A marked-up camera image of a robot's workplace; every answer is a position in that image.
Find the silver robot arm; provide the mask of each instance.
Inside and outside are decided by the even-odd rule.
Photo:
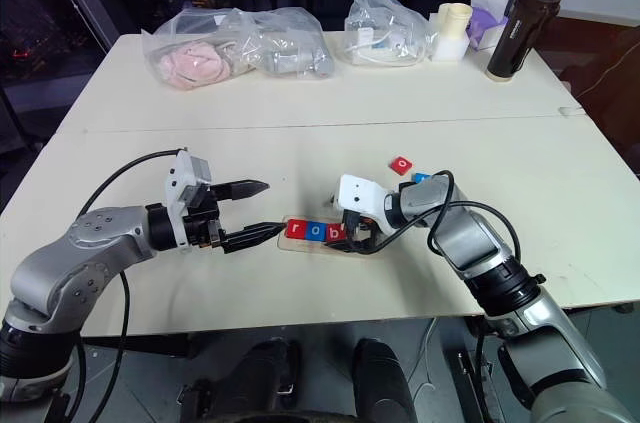
[[[213,185],[205,160],[180,151],[165,183],[167,206],[102,208],[81,215],[57,241],[17,267],[0,331],[0,401],[27,401],[60,387],[80,329],[109,282],[158,251],[191,246],[249,248],[277,235],[263,222],[227,234],[218,201],[253,196],[269,185]]]
[[[398,192],[343,175],[334,198],[338,210],[373,219],[387,236],[445,201],[449,179],[436,175]],[[464,201],[454,187],[451,201]],[[419,223],[433,226],[439,212]],[[604,371],[567,315],[530,276],[511,248],[477,212],[450,207],[435,231],[434,245],[484,309],[489,326],[504,340],[500,361],[533,422],[633,421],[606,392]]]

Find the clear plastic bag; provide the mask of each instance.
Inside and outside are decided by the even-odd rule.
[[[427,20],[398,0],[353,0],[344,30],[343,52],[354,65],[415,65],[428,47]]]
[[[231,11],[188,8],[153,34],[143,30],[142,51],[152,73],[190,90],[249,71],[239,52],[244,35],[220,26]]]
[[[234,9],[220,29],[242,34],[242,60],[269,75],[326,78],[333,73],[333,58],[322,27],[303,8],[260,12]]]

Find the floor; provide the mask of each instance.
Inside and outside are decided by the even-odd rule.
[[[636,375],[640,373],[637,351],[640,311],[619,314],[602,308],[574,315],[572,319],[599,355],[609,378],[610,391],[640,419],[636,382]],[[199,377],[224,376],[251,346],[273,336],[295,338],[302,344],[299,409],[354,414],[349,367],[357,341],[362,337],[385,341],[396,352],[408,375],[416,364],[420,342],[429,324],[430,320],[412,319],[212,332],[203,334],[206,345],[192,359],[126,352],[120,378],[102,421],[175,422],[179,415],[176,398],[183,384]],[[498,343],[495,338],[487,340],[487,360],[497,363]],[[465,344],[469,349],[473,345],[464,322],[457,318],[440,319],[427,352],[429,374],[435,388],[423,388],[416,399],[420,423],[464,421],[442,352],[443,348],[457,344]],[[97,406],[111,374],[114,354],[111,349],[87,348],[88,385],[77,421],[88,420]],[[76,376],[74,367],[65,387],[72,396]],[[511,394],[499,364],[494,367],[492,379],[505,421],[529,421],[528,412]],[[412,392],[424,381],[425,362],[421,361],[410,381]],[[0,416],[3,421],[39,422],[45,411],[43,405],[5,405]]]

